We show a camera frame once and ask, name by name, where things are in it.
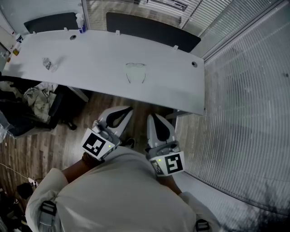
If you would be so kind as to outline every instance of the shoe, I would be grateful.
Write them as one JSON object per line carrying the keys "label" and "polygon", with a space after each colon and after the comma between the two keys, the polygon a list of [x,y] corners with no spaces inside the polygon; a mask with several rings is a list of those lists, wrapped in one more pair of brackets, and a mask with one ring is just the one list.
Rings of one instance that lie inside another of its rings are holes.
{"label": "shoe", "polygon": [[135,147],[135,139],[129,138],[125,143],[122,144],[122,146],[134,149],[134,147]]}

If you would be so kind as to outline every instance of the white shirt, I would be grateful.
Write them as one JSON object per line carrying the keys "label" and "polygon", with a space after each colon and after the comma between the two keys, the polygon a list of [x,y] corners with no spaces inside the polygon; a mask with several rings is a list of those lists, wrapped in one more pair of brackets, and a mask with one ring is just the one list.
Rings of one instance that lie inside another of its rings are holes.
{"label": "white shirt", "polygon": [[51,169],[26,208],[32,231],[39,231],[45,200],[57,206],[55,231],[193,232],[201,218],[219,230],[215,216],[191,194],[178,196],[159,184],[144,155],[119,146],[110,156],[70,184],[60,170]]}

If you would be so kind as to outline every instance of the desk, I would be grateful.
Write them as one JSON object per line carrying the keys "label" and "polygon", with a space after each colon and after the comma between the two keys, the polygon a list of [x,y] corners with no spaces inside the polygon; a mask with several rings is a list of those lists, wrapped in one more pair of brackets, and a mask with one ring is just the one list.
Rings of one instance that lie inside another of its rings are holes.
{"label": "desk", "polygon": [[[57,71],[46,70],[43,57],[57,64]],[[13,55],[5,65],[3,75],[54,82],[200,115],[204,110],[202,59],[161,43],[107,31],[29,34],[19,55]]]}

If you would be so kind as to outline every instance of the bottle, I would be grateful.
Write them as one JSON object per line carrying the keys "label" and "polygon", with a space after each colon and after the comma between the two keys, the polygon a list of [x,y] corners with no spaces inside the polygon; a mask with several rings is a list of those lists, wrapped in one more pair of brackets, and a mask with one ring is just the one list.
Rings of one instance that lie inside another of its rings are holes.
{"label": "bottle", "polygon": [[86,29],[85,20],[83,18],[83,15],[80,13],[77,13],[76,18],[77,18],[77,26],[78,26],[80,33],[85,33],[87,29]]}
{"label": "bottle", "polygon": [[55,66],[51,60],[47,57],[42,58],[42,64],[46,67],[47,70],[51,71],[52,73],[57,70],[57,66]]}

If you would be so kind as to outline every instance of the person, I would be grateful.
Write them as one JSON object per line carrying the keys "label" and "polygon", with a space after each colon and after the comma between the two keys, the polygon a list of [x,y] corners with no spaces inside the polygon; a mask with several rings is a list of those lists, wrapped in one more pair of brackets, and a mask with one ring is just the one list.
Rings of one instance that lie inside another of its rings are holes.
{"label": "person", "polygon": [[145,155],[124,146],[109,155],[100,164],[84,153],[63,171],[51,169],[26,208],[31,230],[47,231],[41,207],[51,201],[56,213],[48,223],[50,231],[219,231],[212,212],[190,193],[182,193],[172,176],[157,178]]}

